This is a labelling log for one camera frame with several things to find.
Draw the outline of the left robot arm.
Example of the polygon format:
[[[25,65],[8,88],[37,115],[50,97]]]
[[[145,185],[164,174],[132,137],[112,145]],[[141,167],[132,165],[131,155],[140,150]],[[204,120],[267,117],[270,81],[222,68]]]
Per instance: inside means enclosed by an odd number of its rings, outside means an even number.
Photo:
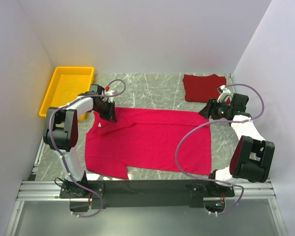
[[[116,122],[114,97],[120,95],[109,86],[92,84],[89,91],[81,93],[71,102],[47,110],[43,141],[58,156],[64,169],[61,190],[81,198],[89,194],[85,170],[79,161],[76,144],[79,137],[78,118],[95,111],[101,118]]]

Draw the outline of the yellow plastic tray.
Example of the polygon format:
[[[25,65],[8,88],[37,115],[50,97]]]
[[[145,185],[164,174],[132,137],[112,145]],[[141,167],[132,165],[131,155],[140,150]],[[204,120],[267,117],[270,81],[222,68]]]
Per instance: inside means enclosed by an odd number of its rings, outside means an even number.
[[[58,66],[55,68],[44,96],[39,115],[46,117],[50,107],[60,107],[89,91],[95,69],[87,66]]]

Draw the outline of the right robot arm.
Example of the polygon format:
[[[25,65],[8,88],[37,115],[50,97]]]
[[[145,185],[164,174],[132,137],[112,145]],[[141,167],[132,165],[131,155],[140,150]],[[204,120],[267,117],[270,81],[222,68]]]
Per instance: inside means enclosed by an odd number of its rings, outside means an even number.
[[[217,196],[223,191],[221,181],[235,183],[238,179],[244,179],[251,183],[264,183],[268,178],[275,151],[275,144],[266,141],[259,134],[250,114],[246,113],[249,97],[235,93],[230,103],[224,101],[226,97],[222,94],[218,99],[209,99],[206,106],[199,111],[199,115],[207,119],[230,120],[230,126],[238,137],[229,167],[209,175],[214,178],[206,184],[206,191],[211,196]]]

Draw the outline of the bright red t-shirt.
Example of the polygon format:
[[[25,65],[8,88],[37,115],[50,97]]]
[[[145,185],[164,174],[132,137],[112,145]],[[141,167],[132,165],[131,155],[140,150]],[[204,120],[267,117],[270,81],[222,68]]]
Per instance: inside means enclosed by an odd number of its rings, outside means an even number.
[[[197,112],[139,108],[115,109],[117,122],[94,113],[86,134],[85,163],[90,172],[128,179],[128,167],[209,175],[211,131],[205,126],[187,138],[191,130],[207,122]]]

